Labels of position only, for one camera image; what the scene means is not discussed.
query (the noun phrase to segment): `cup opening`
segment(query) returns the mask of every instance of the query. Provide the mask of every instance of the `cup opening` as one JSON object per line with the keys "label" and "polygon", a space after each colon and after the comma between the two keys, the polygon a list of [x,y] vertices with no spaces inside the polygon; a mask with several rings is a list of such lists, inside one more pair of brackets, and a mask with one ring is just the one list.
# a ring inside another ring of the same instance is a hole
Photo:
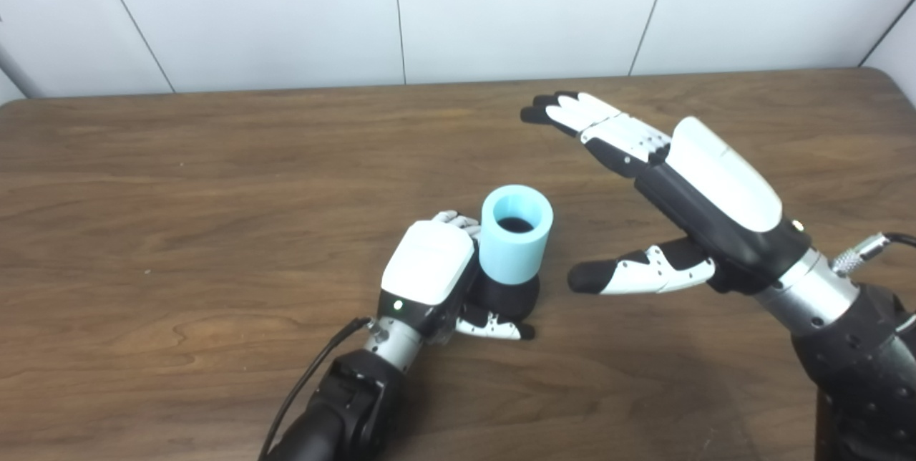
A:
{"label": "cup opening", "polygon": [[493,206],[495,222],[511,233],[527,233],[543,219],[539,201],[523,194],[506,194]]}

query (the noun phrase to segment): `panel seam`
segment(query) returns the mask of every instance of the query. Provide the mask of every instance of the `panel seam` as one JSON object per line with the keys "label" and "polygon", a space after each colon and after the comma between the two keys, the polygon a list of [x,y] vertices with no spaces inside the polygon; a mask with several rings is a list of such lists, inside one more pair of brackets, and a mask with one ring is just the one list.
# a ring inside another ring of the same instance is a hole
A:
{"label": "panel seam", "polygon": [[639,58],[639,51],[642,49],[642,43],[645,40],[645,34],[648,33],[648,25],[652,23],[652,15],[655,14],[655,6],[658,4],[658,0],[652,1],[652,8],[648,11],[648,18],[645,19],[645,27],[642,29],[642,34],[639,36],[639,44],[635,47],[635,53],[633,54],[633,61],[630,63],[630,69],[627,72],[627,76],[633,76],[633,69],[635,67],[635,61]]}
{"label": "panel seam", "polygon": [[127,17],[130,17],[130,21],[134,24],[134,28],[140,35],[140,39],[143,40],[143,44],[147,47],[147,51],[150,53],[150,56],[153,57],[153,61],[156,62],[156,67],[158,67],[160,70],[160,74],[162,74],[162,77],[166,80],[166,83],[169,84],[169,89],[171,92],[175,92],[175,87],[172,85],[171,80],[169,79],[169,75],[167,75],[166,70],[162,68],[160,60],[156,57],[156,53],[153,52],[153,48],[150,46],[150,41],[147,40],[147,37],[143,34],[143,30],[140,29],[140,25],[137,24],[137,19],[134,18],[134,14],[131,14],[130,8],[127,7],[127,2],[124,0],[118,1],[121,1],[121,7],[124,7],[124,11],[127,12]]}

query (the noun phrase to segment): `light blue cup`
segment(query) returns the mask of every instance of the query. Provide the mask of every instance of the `light blue cup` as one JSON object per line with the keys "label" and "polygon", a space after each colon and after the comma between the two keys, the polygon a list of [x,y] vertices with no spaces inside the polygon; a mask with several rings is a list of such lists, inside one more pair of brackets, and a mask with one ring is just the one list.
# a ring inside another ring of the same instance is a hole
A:
{"label": "light blue cup", "polygon": [[[511,232],[500,226],[506,218],[524,220],[532,228]],[[480,266],[493,281],[517,285],[537,275],[553,226],[553,207],[543,194],[523,185],[494,190],[484,200],[480,225]]]}

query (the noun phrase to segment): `white wall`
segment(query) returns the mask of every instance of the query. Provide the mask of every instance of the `white wall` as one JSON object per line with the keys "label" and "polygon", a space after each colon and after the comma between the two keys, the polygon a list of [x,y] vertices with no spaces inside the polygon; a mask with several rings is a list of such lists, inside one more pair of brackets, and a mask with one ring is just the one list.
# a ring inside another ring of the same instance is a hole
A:
{"label": "white wall", "polygon": [[29,96],[170,92],[120,0],[0,0],[0,69]]}
{"label": "white wall", "polygon": [[10,82],[6,73],[0,72],[0,106],[6,102],[12,102],[22,98],[22,92],[19,91],[13,82]]}
{"label": "white wall", "polygon": [[910,5],[864,65],[888,73],[916,105],[916,4]]}
{"label": "white wall", "polygon": [[909,0],[658,0],[633,74],[857,66]]}
{"label": "white wall", "polygon": [[0,69],[71,96],[853,67],[907,1],[0,0]]}
{"label": "white wall", "polygon": [[398,0],[125,0],[178,92],[403,83]]}
{"label": "white wall", "polygon": [[408,83],[625,75],[653,0],[399,0]]}

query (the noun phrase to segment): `black fingertip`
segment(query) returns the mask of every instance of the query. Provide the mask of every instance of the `black fingertip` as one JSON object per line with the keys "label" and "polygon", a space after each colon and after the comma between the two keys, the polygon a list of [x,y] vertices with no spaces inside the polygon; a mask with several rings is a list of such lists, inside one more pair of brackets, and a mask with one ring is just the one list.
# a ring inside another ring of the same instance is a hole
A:
{"label": "black fingertip", "polygon": [[583,262],[570,269],[566,281],[570,289],[576,293],[599,294],[604,288],[608,287],[611,276],[614,276],[614,270],[618,266],[616,260],[598,260],[592,262]]}
{"label": "black fingertip", "polygon": [[521,120],[533,125],[553,125],[553,119],[547,115],[544,107],[525,107],[521,109]]}
{"label": "black fingertip", "polygon": [[521,340],[531,341],[534,339],[534,327],[532,327],[531,325],[516,324],[516,328],[518,329],[518,335],[521,336],[520,337]]}
{"label": "black fingertip", "polygon": [[538,94],[531,101],[531,105],[536,107],[546,107],[550,105],[559,106],[560,101],[557,100],[556,96],[550,96],[549,94]]}

